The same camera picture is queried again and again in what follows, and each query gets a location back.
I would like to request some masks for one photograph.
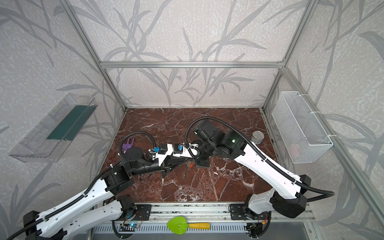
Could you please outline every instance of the gray floor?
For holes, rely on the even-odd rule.
[[[85,240],[85,234],[79,234],[72,240]],[[95,234],[94,240],[118,240],[114,234]],[[245,233],[186,233],[177,234],[134,234],[129,240],[249,240]],[[301,222],[271,223],[269,229],[260,240],[284,239],[284,240],[309,240],[304,224]]]

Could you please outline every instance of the wall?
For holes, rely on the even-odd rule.
[[[383,1],[319,4],[288,62],[288,68],[382,196],[383,7]],[[384,229],[333,151],[312,164],[291,163],[270,115],[279,92],[290,90],[283,78],[266,112],[289,169],[309,175],[314,187],[336,193],[310,203],[324,238],[384,239]]]
[[[0,238],[22,216],[79,191],[102,164],[123,112],[56,1],[0,2]],[[98,105],[57,163],[23,163],[8,153],[68,93]]]
[[[281,61],[307,4],[307,0],[70,2],[102,61]],[[127,105],[141,107],[261,106],[276,72],[109,69]]]

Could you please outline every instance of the mesh basket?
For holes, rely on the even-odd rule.
[[[281,92],[272,116],[294,163],[314,162],[333,146],[323,126],[297,91]]]

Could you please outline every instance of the green shovel blade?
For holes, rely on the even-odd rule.
[[[167,226],[172,232],[176,234],[183,234],[185,233],[185,230],[188,228],[189,224],[187,223],[185,217],[179,216],[169,220],[167,222]]]

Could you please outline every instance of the red marble tabletop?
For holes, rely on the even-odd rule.
[[[258,108],[168,108],[128,109],[118,134],[109,150],[103,169],[119,160],[118,145],[121,139],[133,131],[147,131],[159,143],[184,142],[185,129],[201,116],[220,118],[251,137],[255,130],[265,138],[259,148],[276,160],[276,154]],[[212,122],[224,132],[227,128]],[[152,143],[143,136],[134,136],[134,146],[146,153]],[[193,162],[178,166],[164,179],[160,173],[148,174],[120,195],[129,194],[135,202],[174,201],[233,201],[243,202],[248,194],[261,193],[271,186],[247,167],[230,159],[212,157],[210,168],[197,168]]]

